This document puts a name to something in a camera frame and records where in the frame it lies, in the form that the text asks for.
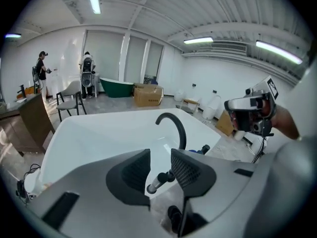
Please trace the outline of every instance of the white toilet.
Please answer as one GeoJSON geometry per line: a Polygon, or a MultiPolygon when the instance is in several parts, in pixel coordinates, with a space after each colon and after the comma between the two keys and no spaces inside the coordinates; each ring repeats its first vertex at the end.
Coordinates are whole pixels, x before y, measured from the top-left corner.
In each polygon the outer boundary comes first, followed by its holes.
{"type": "Polygon", "coordinates": [[[204,112],[203,112],[204,119],[211,120],[214,117],[220,105],[220,101],[221,101],[221,97],[219,95],[216,95],[213,97],[213,99],[210,101],[208,106],[204,108],[204,112]]]}

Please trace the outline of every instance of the black faucet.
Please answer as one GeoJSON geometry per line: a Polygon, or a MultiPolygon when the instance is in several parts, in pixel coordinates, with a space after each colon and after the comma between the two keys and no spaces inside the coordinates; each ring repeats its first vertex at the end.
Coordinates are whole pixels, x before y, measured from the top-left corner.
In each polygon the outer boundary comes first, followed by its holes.
{"type": "Polygon", "coordinates": [[[185,129],[184,129],[182,122],[178,119],[178,117],[176,115],[173,115],[171,113],[163,113],[158,117],[155,124],[159,125],[160,121],[162,121],[163,118],[169,118],[175,123],[177,130],[178,130],[178,134],[179,134],[178,149],[185,150],[185,148],[186,148],[186,132],[185,132],[185,129]]]}
{"type": "Polygon", "coordinates": [[[21,92],[21,93],[22,93],[22,97],[23,97],[23,98],[25,98],[25,97],[26,97],[26,95],[25,95],[25,91],[24,91],[24,85],[20,85],[20,88],[21,88],[21,90],[20,90],[20,91],[18,91],[18,92],[16,92],[16,93],[21,92]]]}

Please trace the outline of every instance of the black t-shirt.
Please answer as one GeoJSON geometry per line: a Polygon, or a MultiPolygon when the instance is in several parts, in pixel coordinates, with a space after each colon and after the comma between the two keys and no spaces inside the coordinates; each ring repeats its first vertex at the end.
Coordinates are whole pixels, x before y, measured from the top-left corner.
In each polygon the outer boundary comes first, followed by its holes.
{"type": "Polygon", "coordinates": [[[46,75],[45,75],[45,71],[41,68],[42,66],[44,66],[43,60],[42,59],[38,59],[37,63],[36,63],[36,71],[39,75],[39,79],[40,80],[46,80],[46,75]]]}

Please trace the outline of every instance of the white bathtub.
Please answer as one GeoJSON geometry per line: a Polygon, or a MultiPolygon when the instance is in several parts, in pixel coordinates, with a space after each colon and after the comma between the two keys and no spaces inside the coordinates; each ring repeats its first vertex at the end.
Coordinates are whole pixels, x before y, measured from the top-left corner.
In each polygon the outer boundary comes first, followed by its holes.
{"type": "MultiPolygon", "coordinates": [[[[158,116],[165,112],[176,115],[183,123],[187,135],[186,150],[200,150],[205,144],[213,148],[220,139],[218,133],[180,109],[72,116],[60,124],[49,144],[40,183],[55,182],[90,162],[149,148],[151,172],[147,186],[158,173],[170,169],[170,150],[179,145],[177,128],[170,119],[164,118],[159,125],[155,124],[158,116]]],[[[174,184],[176,181],[164,184],[153,195],[145,194],[153,198],[174,184]]]]}

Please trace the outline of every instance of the cardboard box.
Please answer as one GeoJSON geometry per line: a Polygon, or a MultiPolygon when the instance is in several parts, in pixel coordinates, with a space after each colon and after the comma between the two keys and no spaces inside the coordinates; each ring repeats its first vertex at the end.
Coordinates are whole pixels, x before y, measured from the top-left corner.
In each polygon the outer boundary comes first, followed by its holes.
{"type": "Polygon", "coordinates": [[[218,120],[216,126],[217,129],[229,136],[233,131],[233,125],[230,120],[230,116],[226,110],[224,110],[218,120]]]}
{"type": "Polygon", "coordinates": [[[134,84],[134,102],[138,107],[158,106],[162,98],[162,87],[158,85],[134,84]]]}

